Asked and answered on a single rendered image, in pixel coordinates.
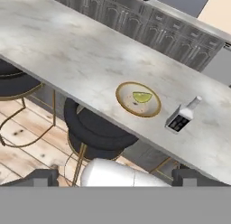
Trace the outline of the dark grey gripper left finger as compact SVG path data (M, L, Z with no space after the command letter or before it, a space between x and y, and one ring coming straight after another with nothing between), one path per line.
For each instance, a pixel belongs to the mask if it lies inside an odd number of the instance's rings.
M4 183L4 187L52 187L58 186L57 169L36 169L22 179Z

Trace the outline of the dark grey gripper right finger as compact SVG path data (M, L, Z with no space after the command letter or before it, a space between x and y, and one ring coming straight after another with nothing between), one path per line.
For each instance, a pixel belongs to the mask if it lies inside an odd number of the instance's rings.
M192 187L224 187L226 183L209 179L208 177L191 169L175 169L171 172L172 186Z

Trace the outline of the white liquor bottle, black label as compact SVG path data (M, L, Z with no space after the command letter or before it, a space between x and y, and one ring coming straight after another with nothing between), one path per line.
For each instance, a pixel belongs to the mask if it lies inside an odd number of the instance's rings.
M202 97L196 96L188 105L179 105L167 118L165 127L178 134L194 117L194 109L201 102Z

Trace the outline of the beige bowl with gold rim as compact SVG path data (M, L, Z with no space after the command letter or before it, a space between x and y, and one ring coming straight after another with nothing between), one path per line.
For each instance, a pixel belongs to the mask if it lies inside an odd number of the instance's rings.
M151 93L152 98L146 103L138 103L133 97L135 91ZM155 117L161 111L160 98L144 84L132 81L123 82L117 87L115 93L121 107L138 117Z

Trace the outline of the green lemon wedge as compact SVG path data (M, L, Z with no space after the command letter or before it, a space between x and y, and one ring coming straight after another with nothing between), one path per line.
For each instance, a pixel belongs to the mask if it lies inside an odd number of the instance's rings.
M133 97L138 103L146 103L152 98L152 94L147 92L135 91L133 93Z

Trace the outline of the grey cabinet run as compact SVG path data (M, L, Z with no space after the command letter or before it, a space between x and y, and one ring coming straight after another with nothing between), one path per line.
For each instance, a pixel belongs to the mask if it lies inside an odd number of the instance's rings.
M55 0L156 51L202 71L225 41L150 0Z

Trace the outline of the black stool with gold legs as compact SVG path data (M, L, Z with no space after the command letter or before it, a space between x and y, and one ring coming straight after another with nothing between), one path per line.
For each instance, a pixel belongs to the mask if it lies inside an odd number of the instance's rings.
M24 145L9 145L5 142L1 135L3 126L13 117L26 109L25 98L31 95L34 91L41 89L43 83L33 78L22 70L19 70L12 63L0 59L0 101L14 101L20 99L22 107L15 111L11 116L0 124L0 143L3 146L12 148L24 148L33 145L47 134L54 126L56 126L56 93L52 93L52 125L39 135L35 140Z
M83 161L91 162L95 158L115 161L127 147L138 141L135 135L82 107L72 98L66 98L63 112L68 143L78 157L72 185L78 180Z

